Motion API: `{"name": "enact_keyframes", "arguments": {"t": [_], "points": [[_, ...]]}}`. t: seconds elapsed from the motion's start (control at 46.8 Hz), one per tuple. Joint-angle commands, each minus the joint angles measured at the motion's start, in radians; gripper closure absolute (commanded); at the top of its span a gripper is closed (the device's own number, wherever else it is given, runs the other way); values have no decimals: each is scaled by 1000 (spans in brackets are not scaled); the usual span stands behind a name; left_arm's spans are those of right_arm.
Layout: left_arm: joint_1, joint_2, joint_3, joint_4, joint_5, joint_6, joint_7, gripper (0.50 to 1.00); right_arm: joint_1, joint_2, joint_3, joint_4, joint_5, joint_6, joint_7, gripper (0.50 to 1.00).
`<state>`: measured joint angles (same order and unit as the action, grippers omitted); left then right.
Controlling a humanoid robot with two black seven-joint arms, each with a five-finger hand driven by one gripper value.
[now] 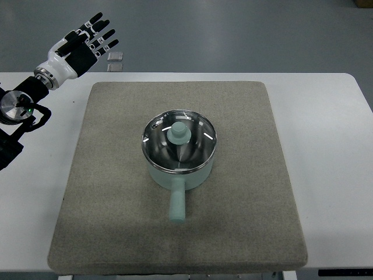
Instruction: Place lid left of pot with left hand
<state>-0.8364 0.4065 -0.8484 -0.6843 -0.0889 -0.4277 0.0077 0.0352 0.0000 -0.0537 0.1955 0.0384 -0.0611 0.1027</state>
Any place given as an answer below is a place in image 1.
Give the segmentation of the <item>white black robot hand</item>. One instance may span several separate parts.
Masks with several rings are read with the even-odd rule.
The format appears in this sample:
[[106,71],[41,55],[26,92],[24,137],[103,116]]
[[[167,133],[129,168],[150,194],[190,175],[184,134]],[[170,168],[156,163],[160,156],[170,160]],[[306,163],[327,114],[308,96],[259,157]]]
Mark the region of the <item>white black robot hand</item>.
[[101,12],[51,47],[46,62],[34,70],[34,77],[49,90],[59,88],[64,82],[85,74],[105,53],[115,47],[119,40],[109,41],[115,30],[103,30],[110,24],[102,19]]

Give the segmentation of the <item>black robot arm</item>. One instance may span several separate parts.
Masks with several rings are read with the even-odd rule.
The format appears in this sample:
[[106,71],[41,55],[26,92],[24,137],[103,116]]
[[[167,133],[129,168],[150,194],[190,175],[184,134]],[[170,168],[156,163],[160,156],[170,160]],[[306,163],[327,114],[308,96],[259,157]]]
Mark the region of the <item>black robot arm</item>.
[[19,126],[12,134],[1,130],[1,169],[22,152],[24,146],[19,139],[50,119],[51,110],[39,104],[50,89],[49,81],[35,76],[29,76],[13,90],[1,89],[1,124]]

